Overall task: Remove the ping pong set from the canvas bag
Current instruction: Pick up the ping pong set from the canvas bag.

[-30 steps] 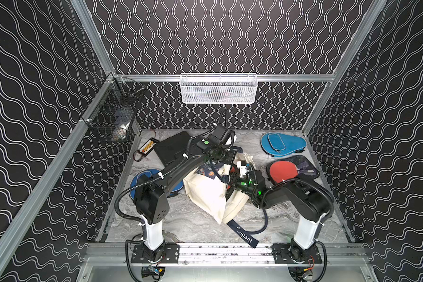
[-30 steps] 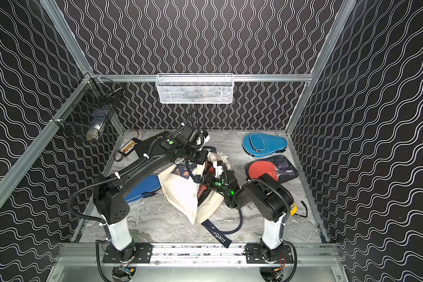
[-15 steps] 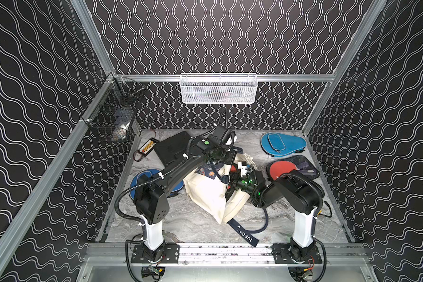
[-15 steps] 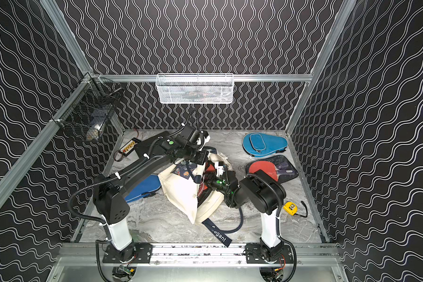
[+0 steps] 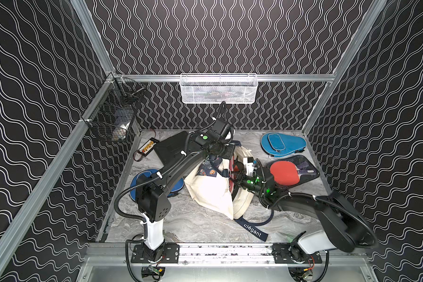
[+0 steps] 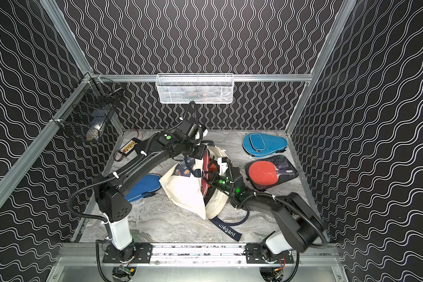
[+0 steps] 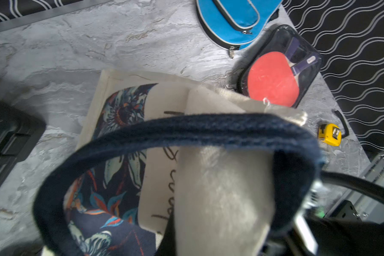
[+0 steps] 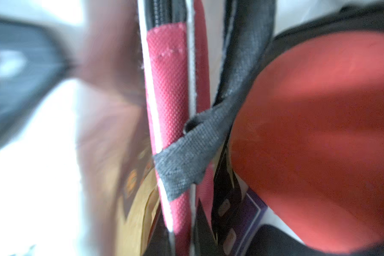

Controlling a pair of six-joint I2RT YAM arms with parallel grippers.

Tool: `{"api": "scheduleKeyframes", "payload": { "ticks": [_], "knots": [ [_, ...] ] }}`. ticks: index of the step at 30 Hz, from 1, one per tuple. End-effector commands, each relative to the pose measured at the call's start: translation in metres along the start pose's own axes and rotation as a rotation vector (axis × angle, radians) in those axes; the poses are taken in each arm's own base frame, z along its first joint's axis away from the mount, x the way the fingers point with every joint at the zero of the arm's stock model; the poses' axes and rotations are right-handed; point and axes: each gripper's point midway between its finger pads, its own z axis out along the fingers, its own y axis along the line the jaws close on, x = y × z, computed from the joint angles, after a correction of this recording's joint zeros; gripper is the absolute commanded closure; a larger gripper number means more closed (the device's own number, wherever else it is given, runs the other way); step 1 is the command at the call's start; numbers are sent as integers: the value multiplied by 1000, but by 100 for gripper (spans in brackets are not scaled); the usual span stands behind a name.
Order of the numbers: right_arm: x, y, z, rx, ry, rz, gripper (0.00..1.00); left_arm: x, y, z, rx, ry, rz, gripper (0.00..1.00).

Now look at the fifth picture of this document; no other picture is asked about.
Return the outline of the cream canvas tote bag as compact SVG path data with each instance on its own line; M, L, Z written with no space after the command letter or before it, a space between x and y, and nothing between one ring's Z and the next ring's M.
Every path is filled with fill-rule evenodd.
M199 205L224 215L233 220L255 238L266 242L268 234L259 229L268 224L274 213L264 222L252 223L243 215L253 200L253 194L234 184L234 174L246 175L243 158L253 157L251 150L236 146L230 160L220 157L212 161L203 161L184 179L191 198Z

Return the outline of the dark grey paddle case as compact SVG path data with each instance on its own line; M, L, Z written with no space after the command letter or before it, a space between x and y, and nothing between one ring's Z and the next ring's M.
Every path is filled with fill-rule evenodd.
M319 177L317 168L302 155L281 159L269 164L277 186L294 187Z

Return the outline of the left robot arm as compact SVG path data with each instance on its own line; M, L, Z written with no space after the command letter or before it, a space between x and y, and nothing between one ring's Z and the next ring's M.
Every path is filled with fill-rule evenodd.
M163 220L171 209L168 194L172 187L211 156L229 160L235 151L235 145L231 144L234 132L233 125L226 117L226 102L223 101L211 124L187 135L179 156L159 169L155 176L141 180L116 196L115 212L124 218L142 222L142 242L148 250L156 251L165 242ZM119 207L121 199L133 190L140 216L126 213Z

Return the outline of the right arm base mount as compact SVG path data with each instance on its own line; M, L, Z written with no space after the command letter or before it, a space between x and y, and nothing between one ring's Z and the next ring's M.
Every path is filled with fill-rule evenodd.
M319 253L306 254L301 248L290 243L275 243L271 247L271 255L276 264L322 264Z

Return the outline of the teal paddle case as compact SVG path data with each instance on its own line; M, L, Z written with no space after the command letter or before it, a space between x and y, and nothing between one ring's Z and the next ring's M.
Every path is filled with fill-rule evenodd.
M304 138L270 132L261 137L263 151L271 157L285 157L293 153L301 153L307 146Z

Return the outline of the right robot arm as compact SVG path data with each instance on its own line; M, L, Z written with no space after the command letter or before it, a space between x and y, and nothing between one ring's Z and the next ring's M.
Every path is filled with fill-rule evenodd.
M243 172L232 174L231 181L241 189L255 194L269 210L294 212L317 219L322 229L298 235L292 244L308 255L321 250L338 249L351 253L355 249L373 249L378 238L363 216L338 192L327 196L290 192L283 184L297 184L304 176L311 176L313 169L299 169L289 161L278 161L264 167L257 161L251 175Z

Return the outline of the royal blue paddle case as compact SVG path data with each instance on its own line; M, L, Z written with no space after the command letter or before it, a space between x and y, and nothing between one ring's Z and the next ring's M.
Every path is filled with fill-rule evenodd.
M140 171L131 182L131 186L136 186L137 184L141 184L142 182L148 180L151 176L155 176L158 172L157 169L149 168L146 170ZM179 194L179 192L184 188L184 179L181 178L174 187L170 190L170 193L168 194L168 198L175 197ZM136 190L132 190L129 192L130 198L136 203L137 197L136 197Z

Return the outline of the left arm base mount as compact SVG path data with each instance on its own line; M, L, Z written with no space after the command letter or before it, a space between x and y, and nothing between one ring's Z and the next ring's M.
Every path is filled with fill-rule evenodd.
M180 246L175 243L162 243L156 250L150 249L145 243L135 244L130 262L133 264L167 263L176 264L179 261Z

